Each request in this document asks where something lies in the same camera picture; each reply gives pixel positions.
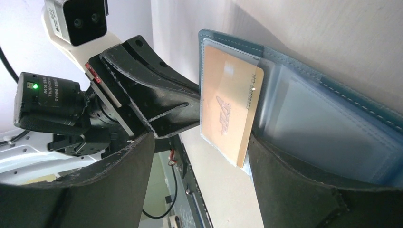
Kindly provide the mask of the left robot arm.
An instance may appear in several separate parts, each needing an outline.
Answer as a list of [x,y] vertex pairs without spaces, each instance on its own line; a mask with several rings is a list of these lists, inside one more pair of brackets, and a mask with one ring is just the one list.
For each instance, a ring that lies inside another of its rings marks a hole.
[[168,66],[142,36],[84,61],[90,87],[23,72],[14,124],[33,133],[22,153],[0,154],[2,184],[80,169],[108,157],[143,133],[173,137],[200,122],[198,86]]

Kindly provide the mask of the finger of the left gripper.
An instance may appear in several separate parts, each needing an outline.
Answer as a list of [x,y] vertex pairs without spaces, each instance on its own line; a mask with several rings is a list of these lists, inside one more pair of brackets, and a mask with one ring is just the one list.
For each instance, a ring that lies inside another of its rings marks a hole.
[[174,82],[183,88],[190,89],[195,93],[199,92],[196,83],[166,64],[141,35],[128,39],[122,43],[122,46],[135,60],[158,76]]
[[156,139],[175,136],[200,124],[200,95],[168,81],[116,45],[100,55],[116,73],[135,114]]

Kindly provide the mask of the blue leather card holder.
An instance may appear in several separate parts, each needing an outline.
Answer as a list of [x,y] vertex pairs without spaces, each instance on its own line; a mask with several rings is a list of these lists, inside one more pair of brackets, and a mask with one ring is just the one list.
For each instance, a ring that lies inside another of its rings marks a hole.
[[403,116],[269,46],[199,32],[200,71],[208,45],[264,71],[253,130],[315,167],[372,184],[403,185]]

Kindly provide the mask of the gold credit card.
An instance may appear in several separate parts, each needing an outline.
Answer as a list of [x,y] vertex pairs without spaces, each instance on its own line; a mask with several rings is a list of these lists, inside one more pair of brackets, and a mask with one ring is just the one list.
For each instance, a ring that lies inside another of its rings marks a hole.
[[200,134],[234,166],[243,168],[264,70],[260,59],[208,44],[201,71]]

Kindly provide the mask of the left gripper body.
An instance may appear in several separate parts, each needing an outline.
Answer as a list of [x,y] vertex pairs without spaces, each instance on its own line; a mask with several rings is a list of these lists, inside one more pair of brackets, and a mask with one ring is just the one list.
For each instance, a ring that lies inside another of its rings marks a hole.
[[98,57],[90,59],[86,91],[72,80],[47,79],[53,100],[50,151],[76,157],[103,151],[106,157],[148,132],[109,69]]

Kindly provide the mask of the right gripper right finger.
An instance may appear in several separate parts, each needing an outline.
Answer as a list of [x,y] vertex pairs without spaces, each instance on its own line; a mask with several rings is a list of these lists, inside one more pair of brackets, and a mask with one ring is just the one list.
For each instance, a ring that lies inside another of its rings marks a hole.
[[251,135],[249,163],[266,228],[400,228],[403,190],[338,176]]

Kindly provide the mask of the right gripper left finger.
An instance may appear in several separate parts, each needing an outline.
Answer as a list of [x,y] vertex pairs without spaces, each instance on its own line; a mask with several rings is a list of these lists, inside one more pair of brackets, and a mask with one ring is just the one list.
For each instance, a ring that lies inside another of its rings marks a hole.
[[155,148],[151,133],[53,182],[0,186],[3,228],[136,228]]

